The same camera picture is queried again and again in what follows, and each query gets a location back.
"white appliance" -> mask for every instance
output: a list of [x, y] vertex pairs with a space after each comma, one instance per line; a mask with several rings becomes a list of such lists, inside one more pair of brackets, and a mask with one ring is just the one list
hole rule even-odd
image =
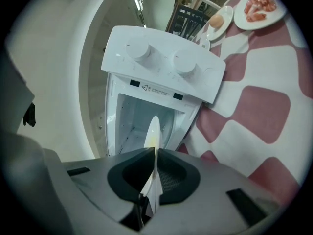
[[162, 147], [177, 149], [202, 102], [213, 103], [225, 62], [167, 32], [116, 26], [101, 69], [109, 73], [105, 115], [112, 156], [143, 148], [154, 116]]

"warning label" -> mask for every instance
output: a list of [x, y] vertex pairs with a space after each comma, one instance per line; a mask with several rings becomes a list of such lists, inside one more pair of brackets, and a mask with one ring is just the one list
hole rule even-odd
[[173, 96], [173, 93], [167, 92], [163, 90], [162, 88], [156, 88], [152, 87], [150, 85], [143, 85], [141, 86], [146, 92], [151, 93], [153, 95], [158, 95], [158, 96]]

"egg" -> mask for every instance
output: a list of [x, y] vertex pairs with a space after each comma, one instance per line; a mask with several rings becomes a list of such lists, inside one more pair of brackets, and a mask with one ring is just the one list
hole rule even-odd
[[215, 29], [221, 27], [223, 23], [224, 23], [224, 18], [220, 14], [215, 14], [209, 20], [209, 24]]

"white knob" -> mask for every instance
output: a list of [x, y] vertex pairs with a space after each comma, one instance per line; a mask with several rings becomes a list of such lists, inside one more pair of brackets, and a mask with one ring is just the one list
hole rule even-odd
[[130, 38], [126, 43], [125, 50], [130, 58], [135, 61], [144, 60], [150, 54], [150, 45], [142, 37]]
[[188, 49], [181, 49], [174, 53], [173, 68], [176, 73], [185, 77], [189, 75], [196, 67], [196, 62], [192, 52]]

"checkered tablecloth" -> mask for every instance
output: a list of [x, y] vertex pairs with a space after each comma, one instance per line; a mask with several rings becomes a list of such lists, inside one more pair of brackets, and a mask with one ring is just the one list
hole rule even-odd
[[287, 204], [312, 160], [313, 63], [300, 29], [290, 14], [255, 31], [232, 22], [210, 51], [226, 62], [221, 88], [179, 151], [228, 165]]

